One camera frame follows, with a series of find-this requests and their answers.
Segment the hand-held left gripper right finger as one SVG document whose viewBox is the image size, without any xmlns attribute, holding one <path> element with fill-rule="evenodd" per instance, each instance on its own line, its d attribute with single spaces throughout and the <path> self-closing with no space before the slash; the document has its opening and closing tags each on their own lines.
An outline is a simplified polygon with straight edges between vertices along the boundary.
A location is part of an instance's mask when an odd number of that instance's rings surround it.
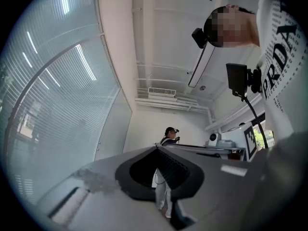
<svg viewBox="0 0 308 231">
<path fill-rule="evenodd" d="M 160 217 L 157 231 L 238 231 L 259 185 L 270 150 L 252 162 L 218 159 L 158 148 L 159 170 L 171 187 L 171 219 Z"/>
</svg>

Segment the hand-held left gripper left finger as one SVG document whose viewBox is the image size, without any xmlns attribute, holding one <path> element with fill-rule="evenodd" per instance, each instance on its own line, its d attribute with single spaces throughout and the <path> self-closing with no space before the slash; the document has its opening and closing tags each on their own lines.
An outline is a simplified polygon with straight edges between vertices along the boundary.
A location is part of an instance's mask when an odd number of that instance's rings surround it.
<svg viewBox="0 0 308 231">
<path fill-rule="evenodd" d="M 155 203 L 127 196 L 115 179 L 123 162 L 145 149 L 94 161 L 45 193 L 37 208 L 52 231 L 173 231 Z"/>
</svg>

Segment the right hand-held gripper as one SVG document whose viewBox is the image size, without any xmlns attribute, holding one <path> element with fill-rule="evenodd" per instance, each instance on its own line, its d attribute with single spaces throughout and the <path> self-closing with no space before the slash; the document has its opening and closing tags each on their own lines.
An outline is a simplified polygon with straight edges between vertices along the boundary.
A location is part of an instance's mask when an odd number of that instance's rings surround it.
<svg viewBox="0 0 308 231">
<path fill-rule="evenodd" d="M 212 133 L 207 145 L 209 147 L 168 143 L 166 148 L 225 160 L 247 162 L 250 162 L 257 153 L 257 142 L 251 122 L 222 133 Z"/>
</svg>

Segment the row of white ceiling pipes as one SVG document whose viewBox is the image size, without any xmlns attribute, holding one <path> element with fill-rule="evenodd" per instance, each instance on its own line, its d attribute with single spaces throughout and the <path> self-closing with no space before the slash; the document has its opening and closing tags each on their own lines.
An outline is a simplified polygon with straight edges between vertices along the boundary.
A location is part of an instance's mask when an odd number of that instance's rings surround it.
<svg viewBox="0 0 308 231">
<path fill-rule="evenodd" d="M 197 100 L 181 97 L 177 95 L 149 92 L 149 90 L 141 90 L 135 98 L 138 105 L 165 108 L 172 110 L 180 110 L 195 113 L 209 113 L 210 108 L 201 105 Z"/>
</svg>

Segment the black chest-mounted device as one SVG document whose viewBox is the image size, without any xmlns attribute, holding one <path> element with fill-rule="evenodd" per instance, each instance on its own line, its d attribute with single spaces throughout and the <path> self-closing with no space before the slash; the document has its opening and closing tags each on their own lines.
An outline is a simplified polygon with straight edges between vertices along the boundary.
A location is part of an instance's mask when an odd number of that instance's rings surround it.
<svg viewBox="0 0 308 231">
<path fill-rule="evenodd" d="M 240 97 L 242 101 L 247 99 L 247 88 L 253 93 L 261 93 L 261 70 L 259 66 L 248 69 L 243 64 L 226 64 L 228 85 L 234 96 Z"/>
</svg>

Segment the white air vent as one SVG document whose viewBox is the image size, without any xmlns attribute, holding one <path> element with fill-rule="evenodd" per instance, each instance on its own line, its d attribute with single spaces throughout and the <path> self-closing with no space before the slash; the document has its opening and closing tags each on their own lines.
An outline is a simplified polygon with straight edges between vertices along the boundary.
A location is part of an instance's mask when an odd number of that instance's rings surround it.
<svg viewBox="0 0 308 231">
<path fill-rule="evenodd" d="M 152 96 L 175 98 L 176 90 L 149 87 L 148 94 Z"/>
</svg>

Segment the white linear ceiling lamp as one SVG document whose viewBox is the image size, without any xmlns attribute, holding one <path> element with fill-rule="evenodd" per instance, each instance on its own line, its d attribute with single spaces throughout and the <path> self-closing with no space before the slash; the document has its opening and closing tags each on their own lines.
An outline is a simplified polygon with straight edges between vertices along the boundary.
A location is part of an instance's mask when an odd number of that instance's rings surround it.
<svg viewBox="0 0 308 231">
<path fill-rule="evenodd" d="M 200 58 L 197 62 L 196 68 L 194 69 L 194 72 L 192 74 L 192 77 L 189 81 L 188 87 L 195 88 L 198 84 L 203 72 L 205 71 L 210 58 L 212 57 L 212 54 L 215 50 L 215 47 L 209 43 L 207 43 L 204 47 L 204 49 L 201 52 Z"/>
</svg>

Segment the white printed t-shirt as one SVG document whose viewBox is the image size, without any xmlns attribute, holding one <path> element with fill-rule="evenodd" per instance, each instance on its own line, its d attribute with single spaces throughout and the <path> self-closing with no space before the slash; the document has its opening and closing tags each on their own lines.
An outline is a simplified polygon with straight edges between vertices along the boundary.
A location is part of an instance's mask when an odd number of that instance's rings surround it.
<svg viewBox="0 0 308 231">
<path fill-rule="evenodd" d="M 281 0 L 257 0 L 261 96 L 276 141 L 308 132 L 308 40 Z"/>
</svg>

